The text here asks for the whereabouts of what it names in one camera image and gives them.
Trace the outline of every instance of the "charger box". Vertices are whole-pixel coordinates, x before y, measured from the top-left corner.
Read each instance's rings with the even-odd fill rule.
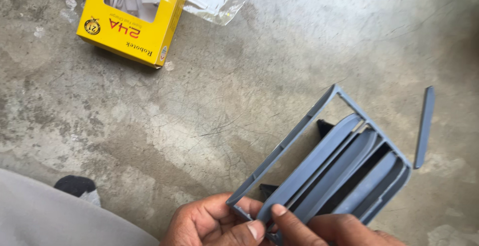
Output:
[[[104,0],[86,0],[77,35],[125,58],[160,68],[170,48],[184,0],[160,0],[153,22],[125,13]]]

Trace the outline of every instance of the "gray trousers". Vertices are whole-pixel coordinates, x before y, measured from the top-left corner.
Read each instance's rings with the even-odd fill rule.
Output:
[[[146,231],[87,201],[0,169],[0,246],[158,246]]]

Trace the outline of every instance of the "concrete floor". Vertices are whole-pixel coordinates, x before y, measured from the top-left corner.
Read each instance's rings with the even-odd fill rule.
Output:
[[[370,226],[479,244],[479,0],[250,0],[225,27],[183,13],[161,70],[82,42],[83,1],[65,1],[0,0],[0,167],[90,177],[104,208],[161,238],[180,204],[235,190],[332,83],[412,160],[434,85],[426,163]]]

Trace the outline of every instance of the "fingernail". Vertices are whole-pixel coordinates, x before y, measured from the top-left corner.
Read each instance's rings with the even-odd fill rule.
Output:
[[[287,208],[279,204],[275,204],[271,207],[271,212],[276,216],[283,216],[288,211]]]
[[[258,239],[260,239],[258,234],[262,233],[264,227],[260,220],[254,220],[248,223],[248,229],[251,232],[251,235],[253,235],[254,239],[258,241]]]

